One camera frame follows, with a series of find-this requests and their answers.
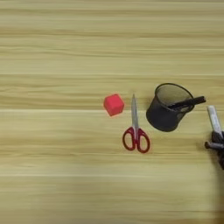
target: white object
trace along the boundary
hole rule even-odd
[[[208,114],[210,116],[210,120],[211,120],[211,123],[212,123],[212,126],[213,126],[213,130],[215,132],[219,133],[222,136],[221,124],[220,124],[219,118],[217,116],[215,106],[208,106],[207,111],[208,111]]]

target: wooden table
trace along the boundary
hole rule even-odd
[[[224,223],[223,38],[222,0],[0,1],[0,223]],[[163,82],[207,98],[172,133],[145,118]],[[133,93],[147,155],[121,142]]]

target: red cube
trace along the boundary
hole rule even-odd
[[[119,94],[112,94],[105,98],[104,108],[110,116],[115,116],[123,112],[124,103]]]

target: cup rim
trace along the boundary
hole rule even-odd
[[[175,86],[175,87],[179,87],[179,88],[184,89],[184,90],[185,90],[185,91],[186,91],[192,98],[193,98],[193,95],[192,95],[192,94],[191,94],[185,87],[182,87],[182,86],[180,86],[180,85],[178,85],[178,84],[175,84],[175,83],[167,82],[167,83],[162,83],[162,84],[160,84],[159,86],[157,86],[157,88],[156,88],[156,90],[155,90],[155,97],[156,97],[157,101],[160,103],[160,105],[161,105],[162,107],[164,107],[164,108],[170,110],[171,112],[177,112],[177,110],[175,110],[175,109],[168,108],[168,107],[167,107],[164,103],[162,103],[162,102],[159,100],[159,98],[158,98],[158,90],[159,90],[159,88],[161,88],[162,86],[168,86],[168,85],[170,85],[170,86]],[[186,111],[184,111],[184,112],[179,111],[178,113],[179,113],[179,114],[186,114],[186,113],[191,112],[193,109],[194,109],[194,105],[191,106],[191,107],[189,107],[188,110],[186,110]]]

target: scissors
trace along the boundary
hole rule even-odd
[[[135,95],[133,94],[132,97],[132,103],[131,103],[131,115],[132,115],[132,127],[128,128],[122,136],[122,143],[126,150],[133,151],[135,148],[137,148],[138,151],[141,153],[146,153],[149,151],[151,147],[151,141],[148,138],[148,136],[145,134],[145,132],[139,128],[138,126],[138,118],[137,118],[137,100]],[[131,142],[132,145],[129,147],[126,144],[126,136],[130,134],[131,136]],[[141,139],[144,138],[146,140],[146,148],[143,149],[141,147]]]

